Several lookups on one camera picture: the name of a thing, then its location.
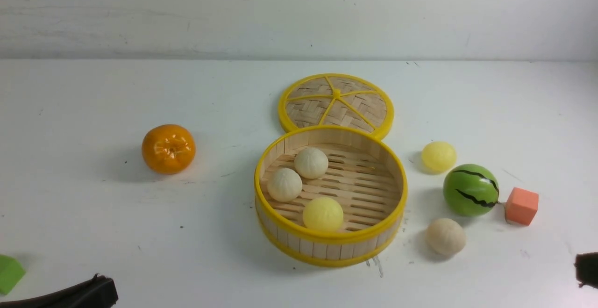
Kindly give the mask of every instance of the toy food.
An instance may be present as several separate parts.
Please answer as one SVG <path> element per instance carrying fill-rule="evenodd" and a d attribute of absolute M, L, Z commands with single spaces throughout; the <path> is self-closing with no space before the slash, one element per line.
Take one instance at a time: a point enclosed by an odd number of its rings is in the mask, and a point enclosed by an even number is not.
<path fill-rule="evenodd" d="M 0 254 L 0 294 L 8 295 L 13 287 L 23 278 L 25 269 L 19 261 L 8 255 Z"/>
<path fill-rule="evenodd" d="M 329 197 L 318 197 L 303 209 L 303 224 L 308 229 L 336 232 L 342 226 L 342 207 Z"/>
<path fill-rule="evenodd" d="M 444 200 L 461 216 L 486 214 L 498 201 L 498 182 L 486 168 L 459 165 L 444 179 Z"/>
<path fill-rule="evenodd" d="M 270 197 L 281 202 L 292 201 L 299 196 L 303 182 L 301 177 L 289 168 L 280 168 L 268 180 L 267 189 Z"/>
<path fill-rule="evenodd" d="M 447 142 L 428 143 L 421 151 L 423 165 L 437 174 L 450 169 L 457 161 L 457 152 Z"/>
<path fill-rule="evenodd" d="M 295 170 L 304 178 L 320 178 L 327 169 L 328 158 L 318 148 L 307 147 L 295 156 Z"/>
<path fill-rule="evenodd" d="M 426 229 L 426 242 L 445 257 L 455 255 L 465 247 L 467 238 L 459 223 L 449 218 L 436 219 Z"/>
<path fill-rule="evenodd" d="M 176 174 L 195 157 L 193 136 L 179 125 L 161 125 L 148 131 L 141 144 L 145 164 L 160 174 Z"/>
<path fill-rule="evenodd" d="M 506 201 L 506 220 L 529 226 L 538 212 L 539 198 L 537 193 L 513 187 Z"/>

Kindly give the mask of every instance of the orange cube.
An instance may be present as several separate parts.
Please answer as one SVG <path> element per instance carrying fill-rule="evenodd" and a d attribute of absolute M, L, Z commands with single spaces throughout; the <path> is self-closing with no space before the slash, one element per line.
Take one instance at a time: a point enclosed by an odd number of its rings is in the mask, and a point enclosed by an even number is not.
<path fill-rule="evenodd" d="M 513 187 L 506 201 L 506 220 L 529 226 L 538 212 L 540 197 L 537 193 Z"/>

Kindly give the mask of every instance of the yellow rim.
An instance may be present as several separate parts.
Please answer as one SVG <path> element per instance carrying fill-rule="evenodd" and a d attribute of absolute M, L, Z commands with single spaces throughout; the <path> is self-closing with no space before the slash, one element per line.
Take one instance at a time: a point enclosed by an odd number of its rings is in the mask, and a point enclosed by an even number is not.
<path fill-rule="evenodd" d="M 399 224 L 399 227 L 397 227 L 397 230 L 392 233 L 391 237 L 387 240 L 387 242 L 380 245 L 380 247 L 376 248 L 375 250 L 371 251 L 370 253 L 364 254 L 360 257 L 351 258 L 351 259 L 324 260 L 324 259 L 316 259 L 314 257 L 309 257 L 305 254 L 301 254 L 297 251 L 293 251 L 292 249 L 288 248 L 285 245 L 282 245 L 278 240 L 276 240 L 274 238 L 274 236 L 272 236 L 272 234 L 268 231 L 268 229 L 263 225 L 259 215 L 258 215 L 258 222 L 260 223 L 260 227 L 263 231 L 263 234 L 265 234 L 265 236 L 268 238 L 268 240 L 272 244 L 274 244 L 274 246 L 276 246 L 276 248 L 278 248 L 281 252 L 288 255 L 289 257 L 292 257 L 299 261 L 303 261 L 304 263 L 308 263 L 308 264 L 311 264 L 314 266 L 320 266 L 320 267 L 347 267 L 347 266 L 352 266 L 352 265 L 356 265 L 359 263 L 363 263 L 363 261 L 366 261 L 368 259 L 372 259 L 376 255 L 380 254 L 380 252 L 384 251 L 384 249 L 386 249 L 388 247 L 388 245 L 390 245 L 391 242 L 393 242 L 395 236 L 397 235 L 397 233 L 399 231 L 399 228 L 401 227 L 401 225 Z"/>
<path fill-rule="evenodd" d="M 385 219 L 383 219 L 382 221 L 380 221 L 380 223 L 377 223 L 376 225 L 369 227 L 367 229 L 362 229 L 362 230 L 354 231 L 354 232 L 323 233 L 323 232 L 319 232 L 319 231 L 314 231 L 312 229 L 307 229 L 306 227 L 302 227 L 300 225 L 297 225 L 296 223 L 291 222 L 290 220 L 284 218 L 282 215 L 280 215 L 278 212 L 276 212 L 276 210 L 274 210 L 274 208 L 272 208 L 272 206 L 266 201 L 265 196 L 263 195 L 261 188 L 260 188 L 260 168 L 263 165 L 263 161 L 265 160 L 266 155 L 268 155 L 268 153 L 278 143 L 284 141 L 287 137 L 291 137 L 295 134 L 303 133 L 305 131 L 312 131 L 312 130 L 316 130 L 316 129 L 342 129 L 343 131 L 351 131 L 351 132 L 359 134 L 361 136 L 368 137 L 372 141 L 374 141 L 377 144 L 379 144 L 380 146 L 382 146 L 382 148 L 384 148 L 384 150 L 386 150 L 391 155 L 391 157 L 394 159 L 394 161 L 398 164 L 399 169 L 401 170 L 401 178 L 403 180 L 403 187 L 401 190 L 401 195 L 402 195 L 401 200 L 399 201 L 399 204 L 397 205 L 397 207 L 391 212 L 391 214 L 388 217 L 386 217 Z M 291 131 L 290 133 L 286 133 L 282 137 L 278 138 L 278 140 L 274 141 L 267 148 L 267 150 L 265 150 L 263 152 L 262 156 L 260 157 L 260 161 L 258 161 L 258 164 L 256 166 L 256 172 L 254 175 L 254 188 L 256 189 L 256 202 L 259 202 L 261 204 L 262 208 L 264 209 L 265 214 L 268 216 L 268 218 L 270 218 L 274 222 L 275 225 L 277 225 L 278 227 L 282 227 L 288 233 L 294 234 L 295 236 L 297 236 L 299 238 L 303 238 L 306 240 L 310 240 L 312 242 L 317 242 L 317 243 L 322 243 L 322 244 L 351 244 L 354 242 L 360 242 L 362 240 L 367 240 L 369 238 L 376 237 L 380 233 L 382 233 L 382 232 L 386 231 L 388 228 L 390 228 L 398 220 L 398 218 L 401 216 L 401 214 L 405 208 L 405 204 L 406 204 L 406 200 L 407 200 L 407 180 L 406 180 L 406 175 L 405 175 L 405 169 L 403 168 L 403 165 L 401 164 L 401 161 L 399 161 L 399 158 L 397 157 L 397 155 L 395 155 L 395 153 L 390 148 L 388 148 L 386 146 L 386 144 L 382 143 L 377 138 L 374 138 L 373 136 L 366 134 L 362 131 L 358 131 L 357 129 L 350 129 L 347 127 L 341 127 L 341 126 L 337 126 L 337 125 L 321 125 L 321 126 L 316 125 L 316 126 L 297 129 L 295 131 Z"/>
<path fill-rule="evenodd" d="M 304 97 L 288 99 L 289 94 L 291 92 L 293 92 L 295 90 L 295 88 L 297 88 L 297 86 L 304 84 L 305 82 L 308 82 L 315 78 L 325 78 L 326 81 L 328 82 L 330 88 L 332 90 L 334 90 L 333 84 L 330 82 L 328 77 L 347 78 L 347 79 L 356 80 L 358 82 L 361 82 L 361 84 L 365 84 L 365 85 L 369 86 L 374 91 L 355 91 L 355 92 L 351 92 L 351 93 L 344 93 L 339 98 L 333 97 L 332 94 L 330 94 L 330 95 L 317 94 L 317 95 L 306 95 Z M 365 118 L 365 116 L 361 115 L 361 113 L 359 113 L 359 111 L 357 111 L 353 106 L 346 103 L 346 101 L 344 101 L 344 99 L 342 99 L 343 97 L 346 97 L 347 95 L 357 94 L 357 93 L 378 93 L 378 95 L 380 95 L 380 97 L 382 97 L 382 100 L 386 104 L 386 118 L 384 118 L 384 121 L 382 122 L 382 125 L 380 125 L 380 127 L 374 126 L 367 118 Z M 303 78 L 303 79 L 295 82 L 295 84 L 292 84 L 291 86 L 289 86 L 289 88 L 287 88 L 286 91 L 284 93 L 282 93 L 282 97 L 280 97 L 280 101 L 278 102 L 278 117 L 280 118 L 280 125 L 282 126 L 282 129 L 284 129 L 286 132 L 295 131 L 295 130 L 299 129 L 299 127 L 297 127 L 297 125 L 295 125 L 295 123 L 293 123 L 291 121 L 291 119 L 289 118 L 289 116 L 286 114 L 286 103 L 288 101 L 307 99 L 310 97 L 321 97 L 321 98 L 329 97 L 331 99 L 331 101 L 330 101 L 330 105 L 327 108 L 327 111 L 330 110 L 331 106 L 333 105 L 333 103 L 335 101 L 337 101 L 337 100 L 341 101 L 345 106 L 347 106 L 350 110 L 352 110 L 353 113 L 357 114 L 357 116 L 362 118 L 363 121 L 365 121 L 368 125 L 370 125 L 370 127 L 372 127 L 374 129 L 370 133 L 370 135 L 374 138 L 377 138 L 378 140 L 382 140 L 382 138 L 384 138 L 389 133 L 389 131 L 391 131 L 392 121 L 395 118 L 395 110 L 392 105 L 391 99 L 386 95 L 386 93 L 384 93 L 384 91 L 382 91 L 382 89 L 378 88 L 376 85 L 372 84 L 371 82 L 368 82 L 367 80 L 363 80 L 362 78 L 349 76 L 348 74 L 341 74 L 341 73 L 316 74 L 313 76 L 308 76 L 307 78 Z M 323 119 L 325 118 L 325 116 L 326 115 L 322 116 L 322 118 L 320 119 L 320 123 L 323 122 Z"/>

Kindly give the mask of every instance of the toy orange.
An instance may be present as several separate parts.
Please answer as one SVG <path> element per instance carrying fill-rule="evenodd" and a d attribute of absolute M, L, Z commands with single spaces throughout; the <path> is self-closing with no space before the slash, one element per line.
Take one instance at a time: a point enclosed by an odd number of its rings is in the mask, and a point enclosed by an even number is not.
<path fill-rule="evenodd" d="M 195 141 L 179 125 L 161 125 L 143 138 L 141 153 L 145 164 L 160 174 L 176 174 L 187 168 L 195 157 Z"/>

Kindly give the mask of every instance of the plastic fruit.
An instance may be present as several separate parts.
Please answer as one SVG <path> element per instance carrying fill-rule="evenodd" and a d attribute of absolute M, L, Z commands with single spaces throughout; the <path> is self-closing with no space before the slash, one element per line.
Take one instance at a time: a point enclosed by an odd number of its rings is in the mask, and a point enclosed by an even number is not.
<path fill-rule="evenodd" d="M 145 164 L 155 172 L 176 174 L 191 164 L 196 147 L 187 129 L 168 124 L 155 127 L 145 134 L 141 153 Z"/>
<path fill-rule="evenodd" d="M 421 160 L 429 170 L 437 174 L 450 169 L 457 162 L 457 152 L 447 142 L 428 143 L 421 151 Z"/>
<path fill-rule="evenodd" d="M 444 179 L 444 200 L 458 215 L 474 217 L 486 214 L 498 201 L 498 182 L 486 168 L 459 165 Z"/>
<path fill-rule="evenodd" d="M 342 226 L 342 207 L 329 197 L 310 201 L 303 209 L 303 224 L 308 229 L 332 233 Z"/>
<path fill-rule="evenodd" d="M 445 257 L 455 255 L 465 247 L 467 237 L 459 223 L 449 218 L 436 219 L 426 229 L 426 242 Z"/>

